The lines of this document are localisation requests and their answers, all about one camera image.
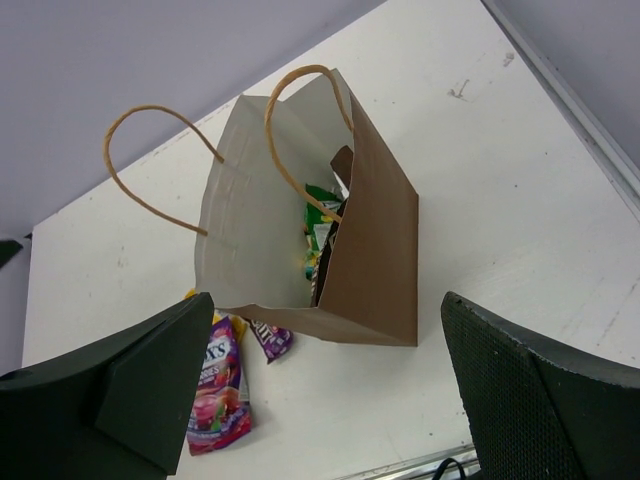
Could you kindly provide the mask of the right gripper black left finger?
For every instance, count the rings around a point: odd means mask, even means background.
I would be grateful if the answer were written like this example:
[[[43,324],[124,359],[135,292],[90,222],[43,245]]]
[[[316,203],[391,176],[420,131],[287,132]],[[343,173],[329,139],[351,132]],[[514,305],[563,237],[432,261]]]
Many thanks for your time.
[[[4,479],[177,471],[212,325],[207,293],[1,378]]]

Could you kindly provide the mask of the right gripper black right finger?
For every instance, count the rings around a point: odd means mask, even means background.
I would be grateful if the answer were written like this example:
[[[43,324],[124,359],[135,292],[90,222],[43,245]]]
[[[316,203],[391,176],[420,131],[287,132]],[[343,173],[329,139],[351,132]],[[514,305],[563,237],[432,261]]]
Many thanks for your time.
[[[449,292],[443,331],[480,479],[636,479],[639,371]]]

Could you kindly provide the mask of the purple Fox's berries bag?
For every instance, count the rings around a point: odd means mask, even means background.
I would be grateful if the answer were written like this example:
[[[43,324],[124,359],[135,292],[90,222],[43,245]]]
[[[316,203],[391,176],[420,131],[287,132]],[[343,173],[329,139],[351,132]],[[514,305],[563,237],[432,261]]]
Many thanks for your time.
[[[224,449],[252,428],[240,348],[230,337],[207,344],[186,440],[192,456]]]

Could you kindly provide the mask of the brown paper bag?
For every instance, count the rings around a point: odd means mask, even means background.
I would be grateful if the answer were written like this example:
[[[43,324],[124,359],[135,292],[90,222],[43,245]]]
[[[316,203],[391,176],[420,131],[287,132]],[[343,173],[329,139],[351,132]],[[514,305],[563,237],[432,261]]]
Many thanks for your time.
[[[353,151],[342,215],[305,190],[338,187],[331,160]],[[291,71],[268,96],[240,96],[194,226],[195,287],[218,308],[337,343],[418,342],[419,197],[340,72]],[[304,212],[339,224],[321,298],[305,277]]]

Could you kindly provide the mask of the green Fox's candy bag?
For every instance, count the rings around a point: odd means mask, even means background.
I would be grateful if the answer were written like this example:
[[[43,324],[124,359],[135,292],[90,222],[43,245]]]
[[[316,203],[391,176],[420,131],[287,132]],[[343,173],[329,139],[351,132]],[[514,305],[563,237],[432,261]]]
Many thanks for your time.
[[[337,213],[344,203],[344,197],[333,190],[306,184],[305,190],[325,208]],[[311,281],[320,254],[329,235],[333,220],[310,203],[306,204],[304,212],[304,233],[307,241],[307,251],[304,259],[305,277]]]

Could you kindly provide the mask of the brown kettle chips bag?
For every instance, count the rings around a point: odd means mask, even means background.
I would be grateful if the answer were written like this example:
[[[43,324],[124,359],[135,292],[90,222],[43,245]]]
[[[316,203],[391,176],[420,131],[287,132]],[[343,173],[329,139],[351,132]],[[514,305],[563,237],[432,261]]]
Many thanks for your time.
[[[307,184],[306,192],[327,210],[342,215],[349,196],[352,164],[353,151],[349,146],[342,147],[330,162],[338,187],[327,190]],[[308,243],[305,275],[311,282],[311,306],[316,307],[324,288],[339,224],[310,203],[306,205],[304,222]]]

